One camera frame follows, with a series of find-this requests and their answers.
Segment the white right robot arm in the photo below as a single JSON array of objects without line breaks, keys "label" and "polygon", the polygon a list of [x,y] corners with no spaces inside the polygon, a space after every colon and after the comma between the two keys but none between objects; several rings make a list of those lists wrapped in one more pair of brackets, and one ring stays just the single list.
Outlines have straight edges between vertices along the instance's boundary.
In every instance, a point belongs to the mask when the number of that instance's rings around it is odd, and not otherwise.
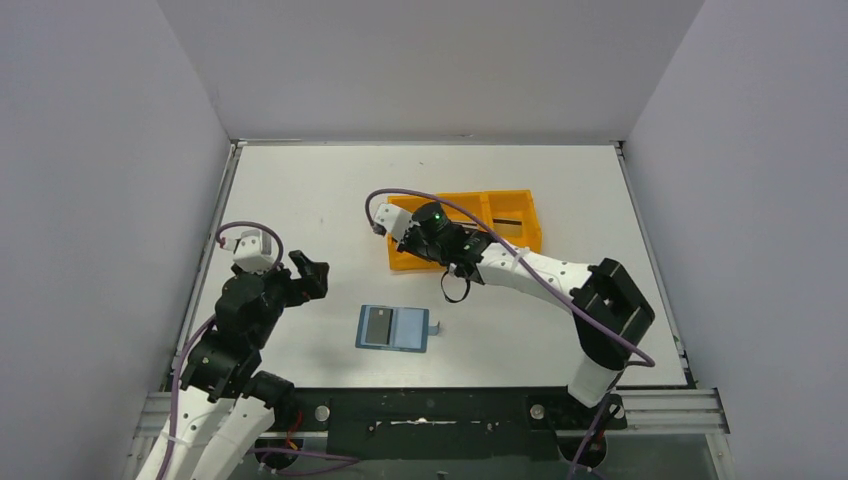
[{"label": "white right robot arm", "polygon": [[655,320],[654,309],[615,260],[582,264],[540,255],[489,227],[450,220],[438,201],[414,212],[383,204],[375,226],[398,251],[467,283],[510,288],[571,313],[583,357],[567,392],[586,407],[601,402]]}]

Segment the blue leather card holder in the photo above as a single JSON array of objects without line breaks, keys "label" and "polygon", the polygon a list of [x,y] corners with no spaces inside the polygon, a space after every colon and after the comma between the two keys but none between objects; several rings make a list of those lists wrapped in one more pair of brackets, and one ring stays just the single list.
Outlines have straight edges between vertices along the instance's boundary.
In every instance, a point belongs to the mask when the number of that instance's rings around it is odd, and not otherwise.
[{"label": "blue leather card holder", "polygon": [[[368,310],[383,307],[394,310],[391,340],[387,346],[369,345],[363,342]],[[385,350],[406,353],[425,353],[428,340],[438,336],[441,324],[430,318],[430,312],[424,308],[396,307],[384,305],[362,305],[356,330],[355,347],[359,349]]]}]

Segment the black VIP card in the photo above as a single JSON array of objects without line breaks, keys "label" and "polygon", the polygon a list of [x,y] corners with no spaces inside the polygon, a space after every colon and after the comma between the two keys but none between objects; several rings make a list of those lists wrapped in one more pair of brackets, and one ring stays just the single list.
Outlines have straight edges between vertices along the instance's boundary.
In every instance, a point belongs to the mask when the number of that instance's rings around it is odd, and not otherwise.
[{"label": "black VIP card", "polygon": [[389,345],[393,315],[393,309],[383,307],[370,308],[368,310],[363,342],[369,345]]}]

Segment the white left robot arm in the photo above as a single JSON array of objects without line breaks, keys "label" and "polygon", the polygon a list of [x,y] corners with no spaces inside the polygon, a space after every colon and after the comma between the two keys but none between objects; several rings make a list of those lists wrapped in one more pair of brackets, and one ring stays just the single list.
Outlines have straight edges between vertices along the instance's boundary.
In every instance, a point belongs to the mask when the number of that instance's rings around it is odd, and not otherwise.
[{"label": "white left robot arm", "polygon": [[301,421],[294,384],[261,370],[261,351],[286,310],[326,296],[330,266],[300,250],[289,257],[293,270],[233,264],[180,357],[168,418],[138,478],[226,479],[261,434]]}]

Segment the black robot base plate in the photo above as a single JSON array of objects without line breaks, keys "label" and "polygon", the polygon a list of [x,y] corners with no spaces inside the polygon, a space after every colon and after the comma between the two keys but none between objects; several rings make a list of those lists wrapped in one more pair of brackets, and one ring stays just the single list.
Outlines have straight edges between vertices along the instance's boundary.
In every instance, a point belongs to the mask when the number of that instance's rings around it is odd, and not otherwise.
[{"label": "black robot base plate", "polygon": [[338,463],[516,456],[594,466],[606,433],[628,425],[620,396],[586,407],[563,387],[299,388],[294,399],[249,448],[284,474],[309,440]]}]

